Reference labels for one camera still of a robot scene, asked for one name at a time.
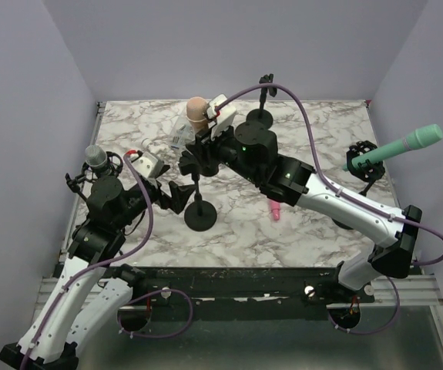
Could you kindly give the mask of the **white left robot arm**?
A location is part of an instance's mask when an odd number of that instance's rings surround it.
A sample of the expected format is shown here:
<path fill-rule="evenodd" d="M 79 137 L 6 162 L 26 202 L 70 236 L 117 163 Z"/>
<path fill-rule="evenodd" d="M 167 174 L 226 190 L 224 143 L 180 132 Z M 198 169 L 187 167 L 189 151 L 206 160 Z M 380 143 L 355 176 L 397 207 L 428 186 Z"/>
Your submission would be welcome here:
<path fill-rule="evenodd" d="M 112 277 L 104 292 L 85 300 L 110 264 L 120 260 L 125 229 L 142 213 L 153 215 L 153 205 L 179 214 L 194 192 L 193 185 L 169 182 L 162 191 L 157 177 L 169 166 L 139 165 L 132 170 L 136 185 L 125 189 L 120 169 L 95 172 L 85 198 L 88 214 L 78 226 L 59 279 L 39 316 L 17 342 L 5 345 L 0 361 L 13 369 L 75 369 L 89 339 L 107 318 L 125 304 L 144 299 L 145 285 L 129 265 Z"/>

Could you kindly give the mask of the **black desk mic stand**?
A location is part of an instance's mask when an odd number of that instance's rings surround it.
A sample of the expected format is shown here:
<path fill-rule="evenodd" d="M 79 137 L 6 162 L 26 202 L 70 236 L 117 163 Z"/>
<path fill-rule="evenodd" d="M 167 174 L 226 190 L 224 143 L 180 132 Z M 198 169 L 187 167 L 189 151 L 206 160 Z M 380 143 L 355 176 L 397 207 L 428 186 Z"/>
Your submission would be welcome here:
<path fill-rule="evenodd" d="M 195 190 L 194 201 L 185 209 L 184 220 L 188 228 L 197 232 L 209 230 L 217 220 L 217 212 L 210 202 L 203 199 L 200 193 L 200 167 L 195 157 L 183 151 L 178 162 L 180 173 L 190 175 Z"/>
<path fill-rule="evenodd" d="M 267 96 L 275 97 L 277 94 L 276 87 L 263 87 L 260 89 L 259 107 L 251 110 L 247 116 L 246 121 L 257 121 L 263 124 L 267 129 L 271 128 L 274 122 L 272 114 L 265 110 L 265 103 Z"/>

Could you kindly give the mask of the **pink microphone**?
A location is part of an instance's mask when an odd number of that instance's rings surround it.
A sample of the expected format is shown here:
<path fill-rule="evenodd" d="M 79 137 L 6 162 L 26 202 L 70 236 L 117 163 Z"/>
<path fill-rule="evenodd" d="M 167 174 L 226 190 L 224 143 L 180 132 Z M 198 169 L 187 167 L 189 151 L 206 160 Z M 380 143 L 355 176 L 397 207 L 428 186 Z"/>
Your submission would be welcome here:
<path fill-rule="evenodd" d="M 269 207 L 270 207 L 270 212 L 271 212 L 273 220 L 279 221 L 280 220 L 280 209 L 281 209 L 280 203 L 275 200 L 269 200 Z"/>

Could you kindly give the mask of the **silver condenser microphone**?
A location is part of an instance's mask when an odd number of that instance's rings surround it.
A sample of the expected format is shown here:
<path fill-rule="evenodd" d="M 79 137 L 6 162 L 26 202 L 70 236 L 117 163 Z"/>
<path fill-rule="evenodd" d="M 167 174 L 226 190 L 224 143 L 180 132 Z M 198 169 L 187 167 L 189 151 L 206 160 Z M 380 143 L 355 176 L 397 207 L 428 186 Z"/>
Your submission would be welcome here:
<path fill-rule="evenodd" d="M 112 163 L 113 153 L 105 151 L 101 146 L 90 145 L 85 149 L 85 163 L 91 171 L 90 181 L 115 174 Z"/>

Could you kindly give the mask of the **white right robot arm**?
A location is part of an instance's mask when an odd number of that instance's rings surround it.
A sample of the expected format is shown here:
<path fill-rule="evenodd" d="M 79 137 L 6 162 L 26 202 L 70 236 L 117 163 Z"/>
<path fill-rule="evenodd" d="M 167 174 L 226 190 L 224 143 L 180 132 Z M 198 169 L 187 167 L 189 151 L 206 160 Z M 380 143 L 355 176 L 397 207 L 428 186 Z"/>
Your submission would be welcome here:
<path fill-rule="evenodd" d="M 200 132 L 186 151 L 205 177 L 216 175 L 223 164 L 269 199 L 328 216 L 373 241 L 368 250 L 338 266 L 337 278 L 328 285 L 334 300 L 348 301 L 381 275 L 409 275 L 422 216 L 418 207 L 389 207 L 319 177 L 311 165 L 280 154 L 276 134 L 255 121 L 231 126 L 217 137 Z"/>

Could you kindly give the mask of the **beige microphone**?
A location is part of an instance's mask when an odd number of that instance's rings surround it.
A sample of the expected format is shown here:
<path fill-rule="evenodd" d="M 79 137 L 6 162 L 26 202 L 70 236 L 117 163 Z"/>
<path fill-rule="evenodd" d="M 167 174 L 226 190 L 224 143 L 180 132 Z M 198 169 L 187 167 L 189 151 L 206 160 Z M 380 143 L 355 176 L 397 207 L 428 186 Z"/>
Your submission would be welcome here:
<path fill-rule="evenodd" d="M 205 117 L 208 107 L 208 102 L 200 96 L 194 96 L 187 101 L 186 118 L 190 122 L 194 133 L 198 133 L 208 127 L 208 120 Z"/>

